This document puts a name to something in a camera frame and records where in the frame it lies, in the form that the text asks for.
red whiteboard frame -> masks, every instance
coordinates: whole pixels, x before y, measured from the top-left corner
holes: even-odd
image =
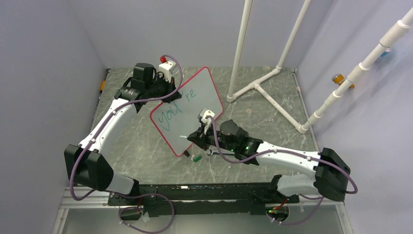
[[[197,71],[193,76],[191,76],[191,78],[189,78],[187,81],[185,81],[185,82],[181,85],[181,87],[179,87],[179,89],[181,89],[181,88],[182,88],[184,85],[186,85],[192,78],[194,78],[198,73],[200,73],[200,72],[201,72],[202,70],[204,70],[204,69],[207,69],[209,75],[211,76],[212,84],[214,85],[215,92],[217,93],[218,99],[219,99],[219,101],[220,101],[220,103],[221,103],[221,106],[222,106],[222,112],[219,113],[219,114],[216,116],[216,119],[217,119],[217,118],[218,118],[219,116],[221,116],[222,113],[224,112],[224,105],[222,104],[221,97],[219,96],[217,86],[215,85],[214,79],[212,78],[211,71],[209,70],[208,67],[203,67],[203,68],[199,69],[199,71]],[[156,129],[158,130],[158,132],[161,134],[162,138],[163,138],[163,139],[165,140],[165,142],[168,144],[169,148],[173,151],[173,153],[174,153],[177,157],[180,157],[180,156],[183,155],[183,153],[180,154],[180,155],[177,155],[177,153],[173,150],[173,148],[172,148],[172,146],[170,145],[170,143],[168,142],[168,140],[167,140],[167,139],[165,138],[165,136],[162,134],[162,131],[159,129],[158,125],[156,125],[156,124],[155,124],[155,121],[153,121],[153,119],[152,119],[152,113],[153,113],[156,109],[158,109],[160,106],[162,106],[163,104],[164,104],[164,103],[161,102],[161,104],[157,105],[157,106],[150,112],[149,118],[150,118],[150,120],[152,121],[152,123],[154,124],[155,128],[156,128]]]

written word you're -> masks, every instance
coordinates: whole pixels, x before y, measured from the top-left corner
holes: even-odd
[[[184,92],[180,92],[180,93],[182,95],[182,99],[186,100],[187,102],[191,102],[191,100],[194,97],[196,97],[196,94],[194,93],[192,89],[185,95],[184,95]],[[174,116],[178,115],[179,113],[183,113],[183,112],[181,111],[181,109],[179,109],[178,104],[175,101],[172,102],[172,104],[169,105],[169,110],[163,111],[162,116],[158,118],[159,125],[163,129],[170,131],[170,128],[171,128],[170,121],[172,120]]]

white pvc pipe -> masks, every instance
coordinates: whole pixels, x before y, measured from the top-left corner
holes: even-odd
[[[264,80],[266,80],[266,79],[268,79],[268,78],[270,78],[270,77],[272,77],[272,76],[275,76],[275,75],[278,74],[279,72],[280,72],[280,70],[277,69],[277,68],[274,69],[274,70],[272,70],[271,72],[269,72],[269,73],[266,74],[265,76],[263,76],[263,77],[261,77],[261,78],[259,78],[259,79],[256,79],[255,81],[249,83],[246,87],[242,88],[240,91],[234,93],[234,95],[232,96],[232,98],[233,98],[233,99],[236,99],[237,97],[239,97],[239,96],[243,95],[244,93],[246,93],[248,90],[254,89],[255,86],[256,86],[256,84],[261,84],[261,82],[263,82]]]
[[[240,28],[240,33],[238,35],[237,50],[235,51],[234,65],[232,66],[231,81],[229,83],[228,95],[226,96],[228,102],[234,99],[232,95],[234,93],[235,80],[237,78],[238,68],[240,66],[241,53],[243,51],[249,15],[251,14],[252,1],[253,0],[245,0],[245,4],[244,4],[243,17],[241,19],[241,28]]]
[[[389,47],[391,47],[398,39],[404,36],[410,29],[413,23],[413,7],[403,17],[403,19],[397,21],[393,27],[387,31],[387,33],[380,39],[379,45],[377,45],[373,51],[359,63],[347,76],[347,79],[341,84],[332,94],[325,100],[324,104],[316,110],[309,118],[308,121],[303,124],[299,132],[305,133],[311,125],[317,123],[327,109],[333,105],[343,95],[352,84],[360,80],[361,77],[370,69],[370,66],[380,57],[380,55]]]
[[[299,124],[288,112],[286,112],[261,86],[257,86],[256,90],[260,92],[265,99],[267,99],[293,126],[298,130],[301,127]]]
[[[308,6],[310,5],[310,2],[311,2],[311,0],[305,0],[304,4],[302,5],[302,8],[301,8],[300,13],[297,17],[296,23],[294,24],[293,30],[291,31],[290,37],[288,38],[288,41],[287,41],[287,44],[285,45],[284,50],[281,54],[280,61],[277,64],[277,67],[279,69],[282,68],[282,64],[284,63],[285,57],[287,56],[288,51],[290,50],[291,44],[293,43],[294,37],[297,34],[298,28],[301,25],[302,19],[304,18],[305,12],[307,11]]]
[[[241,89],[240,91],[238,91],[234,94],[235,80],[236,80],[237,74],[238,74],[238,68],[239,68],[240,60],[241,60],[241,52],[242,52],[244,39],[245,39],[246,26],[248,24],[249,14],[250,14],[251,5],[252,5],[252,0],[251,1],[249,1],[249,0],[245,1],[243,18],[241,20],[240,34],[238,36],[237,50],[235,52],[234,65],[232,67],[231,81],[229,83],[228,95],[226,96],[226,100],[228,102],[232,102],[233,100],[235,100],[240,95],[246,93],[248,90],[253,89],[255,84],[261,84],[262,82],[264,82],[268,78],[270,78],[270,77],[272,77],[272,76],[274,76],[274,75],[276,75],[280,72],[280,70],[282,68],[282,64],[284,63],[285,57],[287,56],[288,51],[290,50],[291,44],[293,43],[294,37],[297,34],[298,28],[301,25],[302,19],[304,18],[305,12],[307,11],[310,2],[311,2],[311,0],[305,0],[304,1],[304,4],[301,7],[300,13],[297,17],[297,20],[296,20],[295,24],[294,24],[293,30],[290,33],[290,37],[288,38],[287,44],[284,47],[284,50],[281,54],[281,58],[278,62],[278,65],[276,66],[276,68],[274,70],[272,70],[270,73],[268,73],[267,75],[251,82],[248,86],[244,87],[243,89]]]
[[[401,19],[401,22],[405,25],[412,25],[413,24],[413,7],[410,11]]]

black metal base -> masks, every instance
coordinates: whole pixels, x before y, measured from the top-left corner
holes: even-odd
[[[334,150],[324,148],[319,155],[322,160],[331,162],[350,174],[350,167]],[[347,177],[337,169],[322,163],[315,168],[315,171],[314,187],[318,189],[320,195],[333,201],[344,201],[348,184]]]
[[[179,185],[140,185],[141,194],[158,193],[173,201],[175,214],[230,214],[250,213],[264,215],[265,205],[298,203],[297,195],[284,197],[270,190],[270,183],[224,183],[224,184],[179,184]],[[110,206],[136,206],[139,199],[110,197]],[[147,196],[142,199],[143,212],[150,217],[169,215],[170,205],[160,197]]]

light purple wall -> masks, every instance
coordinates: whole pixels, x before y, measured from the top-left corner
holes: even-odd
[[[309,112],[337,88],[331,77],[347,75],[411,7],[411,0],[333,3],[298,69]],[[314,125],[321,146],[337,151],[359,186],[346,196],[355,233],[412,233],[412,64],[410,31]]]
[[[107,67],[232,66],[243,0],[69,0]],[[304,0],[254,1],[241,66],[275,66]],[[310,4],[284,66],[296,68],[333,0]]]
[[[0,1],[0,232],[51,232],[104,74],[66,0]]]

